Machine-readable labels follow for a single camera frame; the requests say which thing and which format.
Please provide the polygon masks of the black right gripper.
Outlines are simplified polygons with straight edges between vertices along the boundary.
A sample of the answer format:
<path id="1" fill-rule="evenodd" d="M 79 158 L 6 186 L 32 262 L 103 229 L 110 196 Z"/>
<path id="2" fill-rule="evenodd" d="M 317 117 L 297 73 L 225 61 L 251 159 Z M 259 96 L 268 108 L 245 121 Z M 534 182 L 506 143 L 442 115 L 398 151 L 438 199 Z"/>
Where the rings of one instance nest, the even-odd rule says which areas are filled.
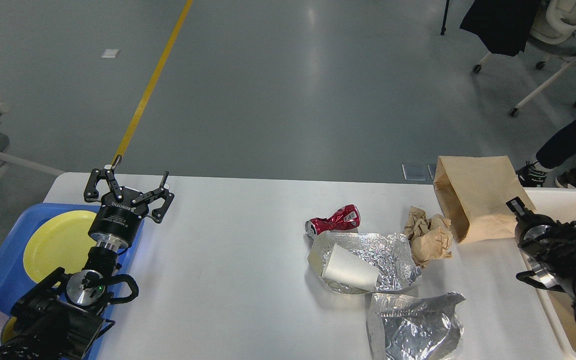
<path id="1" fill-rule="evenodd" d="M 550 245 L 550 237 L 546 235 L 552 228 L 557 227 L 557 221 L 543 214 L 534 214 L 525 206 L 525 203 L 515 196 L 506 202 L 506 207 L 514 214 L 517 224 L 515 227 L 515 240 L 518 247 L 539 244 L 546 247 Z"/>

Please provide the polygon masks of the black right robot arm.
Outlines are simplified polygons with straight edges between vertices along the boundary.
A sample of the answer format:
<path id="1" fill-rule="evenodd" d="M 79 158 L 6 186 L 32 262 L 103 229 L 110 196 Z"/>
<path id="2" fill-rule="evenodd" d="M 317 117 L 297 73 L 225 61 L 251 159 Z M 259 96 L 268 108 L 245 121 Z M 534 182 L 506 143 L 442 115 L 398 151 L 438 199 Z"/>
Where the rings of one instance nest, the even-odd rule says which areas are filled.
<path id="1" fill-rule="evenodd" d="M 535 289 L 567 294 L 576 324 L 576 221 L 560 222 L 535 213 L 519 197 L 506 206 L 516 218 L 515 240 L 530 266 L 516 279 Z"/>

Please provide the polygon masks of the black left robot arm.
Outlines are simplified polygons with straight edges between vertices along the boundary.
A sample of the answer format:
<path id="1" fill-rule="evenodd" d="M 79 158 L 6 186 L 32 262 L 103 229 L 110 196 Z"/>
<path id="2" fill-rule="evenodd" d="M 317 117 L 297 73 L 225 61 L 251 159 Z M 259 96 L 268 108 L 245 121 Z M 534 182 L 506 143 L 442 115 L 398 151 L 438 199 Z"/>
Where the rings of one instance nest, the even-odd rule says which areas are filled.
<path id="1" fill-rule="evenodd" d="M 0 360 L 82 360 L 115 325 L 106 308 L 138 297 L 138 284 L 122 273 L 119 258 L 144 219 L 163 221 L 175 196 L 168 172 L 151 191 L 121 186 L 115 177 L 121 160 L 117 155 L 112 164 L 94 168 L 87 180 L 83 198 L 100 207 L 87 231 L 91 248 L 82 268 L 55 267 L 14 303 L 10 315 L 0 312 Z"/>

